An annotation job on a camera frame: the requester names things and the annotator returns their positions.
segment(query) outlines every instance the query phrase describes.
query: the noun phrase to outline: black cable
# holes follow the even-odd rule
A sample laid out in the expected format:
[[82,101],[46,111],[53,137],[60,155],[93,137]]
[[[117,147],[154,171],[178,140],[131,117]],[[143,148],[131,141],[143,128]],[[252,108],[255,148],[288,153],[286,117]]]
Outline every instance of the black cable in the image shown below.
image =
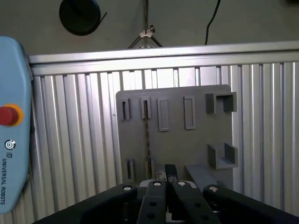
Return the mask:
[[106,13],[104,14],[104,16],[102,17],[102,19],[100,20],[100,24],[101,24],[101,22],[103,21],[103,19],[106,17],[107,13],[108,13],[108,12],[106,12]]
[[215,16],[216,16],[216,14],[217,14],[217,11],[218,11],[220,2],[221,2],[221,0],[218,0],[217,5],[216,5],[216,8],[215,8],[214,13],[213,13],[213,16],[212,16],[210,22],[208,23],[208,25],[207,25],[207,27],[206,27],[206,41],[205,41],[205,45],[207,45],[207,39],[208,39],[208,37],[209,37],[209,28],[210,28],[210,25],[212,24],[212,22],[213,22],[214,19],[215,19]]
[[149,28],[149,0],[144,2],[144,30]]

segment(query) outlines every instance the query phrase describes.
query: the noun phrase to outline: black cable spool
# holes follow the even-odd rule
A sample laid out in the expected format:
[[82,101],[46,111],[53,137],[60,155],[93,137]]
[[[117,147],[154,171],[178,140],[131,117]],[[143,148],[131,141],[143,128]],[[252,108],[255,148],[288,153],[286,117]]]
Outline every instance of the black cable spool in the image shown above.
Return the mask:
[[59,8],[59,18],[67,31],[85,36],[99,26],[100,7],[95,0],[63,0]]

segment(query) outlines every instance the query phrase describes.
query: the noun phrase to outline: corrugated aluminum wall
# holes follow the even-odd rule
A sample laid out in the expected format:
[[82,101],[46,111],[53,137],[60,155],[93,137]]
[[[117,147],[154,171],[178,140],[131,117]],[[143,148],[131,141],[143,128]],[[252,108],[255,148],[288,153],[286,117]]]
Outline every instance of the corrugated aluminum wall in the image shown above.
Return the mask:
[[35,76],[29,182],[0,223],[32,223],[121,182],[116,92],[211,84],[237,92],[235,190],[299,216],[299,63],[281,61]]

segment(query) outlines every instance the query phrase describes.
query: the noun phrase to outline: gray shelf bracket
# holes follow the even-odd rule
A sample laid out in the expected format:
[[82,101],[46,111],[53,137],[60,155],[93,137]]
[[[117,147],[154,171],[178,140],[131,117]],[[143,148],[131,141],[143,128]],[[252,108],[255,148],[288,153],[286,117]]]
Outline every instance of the gray shelf bracket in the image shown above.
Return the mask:
[[214,169],[227,169],[238,166],[238,149],[230,144],[224,144],[224,157],[220,156],[223,147],[207,146],[208,163]]
[[217,101],[223,101],[223,110],[225,112],[236,112],[237,111],[237,94],[236,92],[224,93],[224,94],[206,94],[206,112],[216,113]]

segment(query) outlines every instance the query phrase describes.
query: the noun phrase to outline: gray wall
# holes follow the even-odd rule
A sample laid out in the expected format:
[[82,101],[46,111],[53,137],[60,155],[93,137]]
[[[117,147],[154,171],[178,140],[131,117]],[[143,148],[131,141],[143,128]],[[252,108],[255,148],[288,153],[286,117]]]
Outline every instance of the gray wall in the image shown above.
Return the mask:
[[[217,0],[149,0],[149,22],[167,47],[202,45]],[[28,54],[126,48],[142,30],[142,0],[97,0],[107,17],[88,36],[68,33],[60,23],[61,0],[1,0],[0,35],[20,41]],[[209,44],[299,39],[299,7],[283,0],[222,0]]]

